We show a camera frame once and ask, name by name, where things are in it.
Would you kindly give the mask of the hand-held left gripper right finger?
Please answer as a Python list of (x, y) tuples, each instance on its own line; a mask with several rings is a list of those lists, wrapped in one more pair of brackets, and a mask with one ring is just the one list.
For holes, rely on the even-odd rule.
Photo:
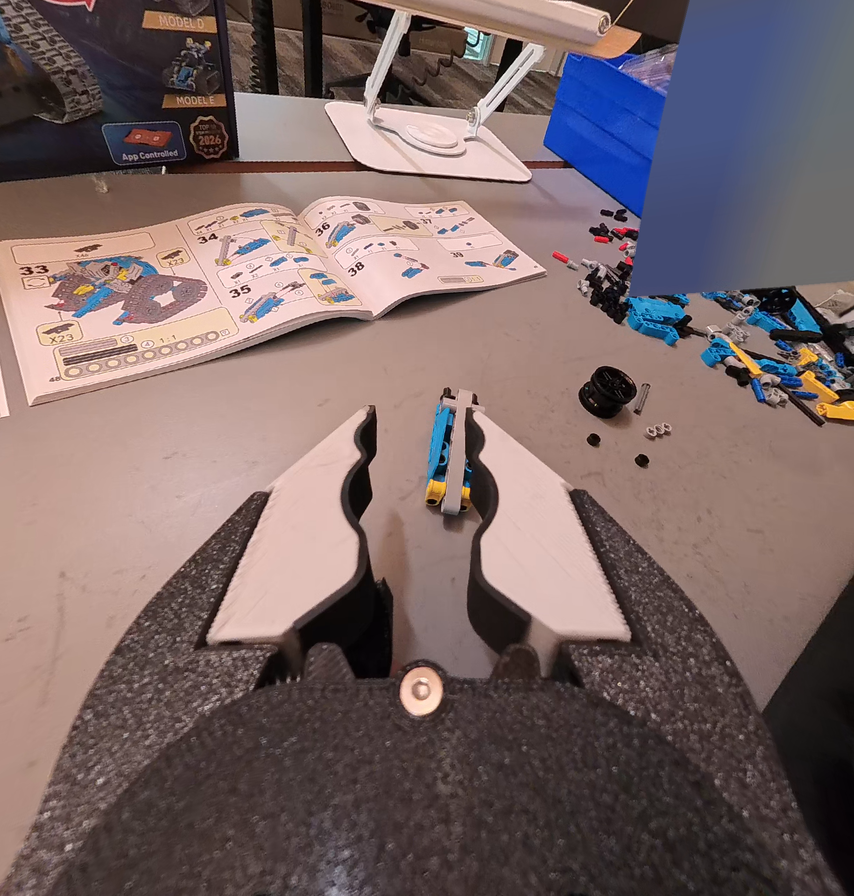
[(466, 599), (474, 632), (499, 657), (525, 647), (541, 676), (568, 644), (630, 644), (574, 487), (484, 411), (467, 412), (466, 447), (480, 517)]

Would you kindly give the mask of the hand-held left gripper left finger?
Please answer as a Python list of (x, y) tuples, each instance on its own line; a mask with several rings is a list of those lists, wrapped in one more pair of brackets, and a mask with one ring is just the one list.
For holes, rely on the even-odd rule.
[(375, 456), (376, 408), (365, 405), (271, 483), (206, 646), (269, 645), (300, 665), (316, 644), (361, 641), (378, 604), (361, 526)]

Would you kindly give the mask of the blue grey brick assembly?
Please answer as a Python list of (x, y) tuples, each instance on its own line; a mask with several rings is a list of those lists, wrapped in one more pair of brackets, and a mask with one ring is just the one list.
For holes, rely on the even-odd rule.
[(471, 507), (473, 469), (466, 452), (466, 409), (483, 410), (476, 393), (445, 387), (431, 432), (425, 504), (445, 515)]

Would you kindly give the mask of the black spoked wheel rim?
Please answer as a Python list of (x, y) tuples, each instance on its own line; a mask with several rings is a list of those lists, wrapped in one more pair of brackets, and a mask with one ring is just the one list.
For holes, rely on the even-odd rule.
[(597, 367), (578, 392), (580, 404), (601, 420), (616, 417), (637, 394), (634, 381), (622, 370), (610, 365)]

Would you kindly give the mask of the pile of toy brick parts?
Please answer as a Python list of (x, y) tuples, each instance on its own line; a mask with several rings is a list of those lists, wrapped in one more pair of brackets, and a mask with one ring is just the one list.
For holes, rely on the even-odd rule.
[(816, 305), (797, 286), (703, 292), (726, 319), (700, 328), (689, 295), (632, 292), (636, 221), (623, 207), (599, 215), (589, 234), (618, 251), (617, 263), (553, 254), (581, 274), (578, 291), (592, 307), (668, 347), (698, 341), (704, 366), (723, 372), (760, 405), (792, 406), (818, 427), (854, 427), (853, 294), (837, 290)]

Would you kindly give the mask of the grey desk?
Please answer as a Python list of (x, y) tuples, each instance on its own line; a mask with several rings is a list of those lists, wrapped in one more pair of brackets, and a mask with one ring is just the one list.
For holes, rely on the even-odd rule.
[[(0, 882), (93, 679), (149, 599), (255, 490), (366, 404), (363, 527), (395, 597), (394, 659), (488, 675), (466, 616), (479, 519), (424, 505), (443, 387), (585, 488), (706, 616), (766, 705), (854, 573), (854, 427), (758, 404), (702, 346), (612, 323), (552, 259), (600, 258), (617, 201), (571, 169), (526, 185), (362, 173), (108, 175), (0, 184), (0, 241), (130, 230), (243, 201), (465, 200), (547, 270), (480, 294), (408, 300), (375, 322), (311, 324), (228, 357), (29, 407), (0, 301)], [(578, 392), (601, 365), (651, 391), (610, 420)], [(649, 440), (645, 430), (672, 433)], [(586, 443), (600, 434), (600, 446)], [(647, 469), (634, 463), (650, 459)]]

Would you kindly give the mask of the black desk leg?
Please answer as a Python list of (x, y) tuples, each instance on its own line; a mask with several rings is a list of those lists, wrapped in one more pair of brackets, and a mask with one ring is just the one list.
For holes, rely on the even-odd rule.
[(321, 99), (324, 97), (322, 2), (303, 0), (300, 6), (305, 96)]
[(275, 41), (274, 2), (251, 1), (250, 24), (252, 28), (250, 87), (255, 93), (278, 95), (280, 84)]

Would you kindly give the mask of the instruction booklet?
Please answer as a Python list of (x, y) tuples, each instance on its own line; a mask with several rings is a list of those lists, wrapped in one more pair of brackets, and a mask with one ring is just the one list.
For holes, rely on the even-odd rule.
[(30, 406), (159, 375), (329, 319), (546, 275), (463, 200), (262, 201), (140, 229), (0, 242)]

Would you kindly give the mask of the person's leg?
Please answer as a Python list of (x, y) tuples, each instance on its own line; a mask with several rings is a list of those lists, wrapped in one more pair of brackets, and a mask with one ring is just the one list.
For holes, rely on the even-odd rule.
[(854, 574), (764, 718), (806, 827), (854, 894)]

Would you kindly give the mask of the white laptop stand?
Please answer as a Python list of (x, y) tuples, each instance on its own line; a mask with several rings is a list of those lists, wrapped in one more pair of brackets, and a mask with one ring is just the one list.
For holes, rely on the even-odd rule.
[[(325, 113), (355, 161), (399, 174), (527, 183), (532, 171), (490, 130), (488, 118), (549, 47), (597, 57), (595, 45), (618, 18), (576, 2), (399, 1), (361, 104), (329, 101)], [(378, 95), (414, 14), (523, 39), (500, 81), (466, 118), (382, 106)]]

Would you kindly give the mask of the blue storage bin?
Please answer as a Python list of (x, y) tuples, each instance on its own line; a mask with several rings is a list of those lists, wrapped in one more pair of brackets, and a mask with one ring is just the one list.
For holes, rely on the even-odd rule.
[(633, 58), (570, 54), (544, 146), (641, 217), (666, 97), (621, 70)]

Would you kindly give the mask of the toy set box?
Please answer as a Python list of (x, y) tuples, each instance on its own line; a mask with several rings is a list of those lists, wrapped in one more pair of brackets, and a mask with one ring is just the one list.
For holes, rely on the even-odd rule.
[(0, 1), (0, 183), (232, 161), (224, 2)]

